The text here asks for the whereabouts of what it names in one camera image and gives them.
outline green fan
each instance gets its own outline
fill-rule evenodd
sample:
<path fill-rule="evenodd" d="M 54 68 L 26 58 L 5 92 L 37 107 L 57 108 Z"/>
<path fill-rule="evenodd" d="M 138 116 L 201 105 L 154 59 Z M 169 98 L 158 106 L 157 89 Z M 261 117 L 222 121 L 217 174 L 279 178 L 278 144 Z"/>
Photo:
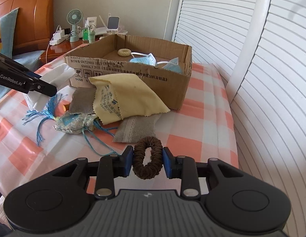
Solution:
<path fill-rule="evenodd" d="M 78 37 L 79 27 L 77 25 L 78 23 L 80 23 L 82 18 L 83 18 L 83 13 L 78 9 L 71 10 L 67 14 L 67 22 L 72 25 L 70 42 L 76 42 L 79 40 Z"/>

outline brown hair tie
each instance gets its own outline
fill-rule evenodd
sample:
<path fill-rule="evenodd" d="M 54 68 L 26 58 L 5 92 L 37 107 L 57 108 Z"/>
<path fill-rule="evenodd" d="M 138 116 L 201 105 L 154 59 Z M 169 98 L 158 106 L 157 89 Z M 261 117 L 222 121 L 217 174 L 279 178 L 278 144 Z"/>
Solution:
<path fill-rule="evenodd" d="M 145 150 L 151 150 L 151 161 L 147 165 L 143 165 Z M 159 139 L 148 136 L 141 139 L 135 146 L 133 152 L 133 172 L 141 179 L 152 179 L 160 173 L 163 167 L 162 143 Z"/>

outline bed headboard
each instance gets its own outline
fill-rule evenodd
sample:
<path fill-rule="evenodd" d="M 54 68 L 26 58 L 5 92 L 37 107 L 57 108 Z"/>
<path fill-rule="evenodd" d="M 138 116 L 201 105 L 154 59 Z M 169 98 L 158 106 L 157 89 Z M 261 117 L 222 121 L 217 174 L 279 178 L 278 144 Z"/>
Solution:
<path fill-rule="evenodd" d="M 53 0 L 0 0 L 0 17 L 19 8 L 13 55 L 45 50 L 52 34 Z"/>

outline brown cardboard box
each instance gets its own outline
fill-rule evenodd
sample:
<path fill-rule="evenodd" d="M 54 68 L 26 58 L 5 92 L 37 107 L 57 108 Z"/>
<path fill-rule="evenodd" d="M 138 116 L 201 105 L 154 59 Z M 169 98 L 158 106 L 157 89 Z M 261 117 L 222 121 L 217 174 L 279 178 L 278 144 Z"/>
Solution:
<path fill-rule="evenodd" d="M 156 61 L 179 58 L 183 74 L 155 68 L 150 65 L 131 63 L 130 57 L 121 57 L 118 50 L 128 48 L 132 52 L 152 53 Z M 181 108 L 191 77 L 192 55 L 188 45 L 166 40 L 110 35 L 93 44 L 67 54 L 66 63 L 76 69 L 71 78 L 72 87 L 93 87 L 88 77 L 112 73 L 134 73 L 139 76 L 170 109 Z"/>

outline red and white tablecloth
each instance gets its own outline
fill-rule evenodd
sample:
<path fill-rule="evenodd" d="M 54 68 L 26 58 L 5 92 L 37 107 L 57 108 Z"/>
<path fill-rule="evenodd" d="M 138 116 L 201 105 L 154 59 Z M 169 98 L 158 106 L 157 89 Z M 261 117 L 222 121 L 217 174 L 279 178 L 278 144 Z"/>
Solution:
<path fill-rule="evenodd" d="M 62 64 L 63 57 L 42 66 L 37 73 L 44 75 Z M 74 89 L 67 86 L 59 93 L 67 94 L 57 108 L 57 116 L 63 113 L 62 104 L 71 101 Z M 98 161 L 82 134 L 66 134 L 53 128 L 55 122 L 43 124 L 44 141 L 36 144 L 36 132 L 40 118 L 23 125 L 28 110 L 23 94 L 10 91 L 0 101 L 0 192 L 6 196 L 12 189 L 28 182 L 62 164 L 78 157 Z M 118 126 L 120 122 L 108 125 Z M 108 153 L 87 134 L 94 149 L 100 154 Z M 128 145 L 114 143 L 113 137 L 96 130 L 95 135 L 118 153 Z M 167 146 L 174 156 L 186 155 L 196 161 L 206 162 L 217 157 L 238 167 L 238 156 L 234 136 L 233 119 L 226 91 L 214 65 L 193 64 L 192 76 L 181 110 L 163 114 L 156 123 L 156 135 L 163 146 Z M 95 180 L 91 179 L 88 192 L 93 191 Z M 180 189 L 180 180 L 168 180 L 162 169 L 151 180 L 137 178 L 131 170 L 130 177 L 115 179 L 116 191 L 127 189 Z"/>

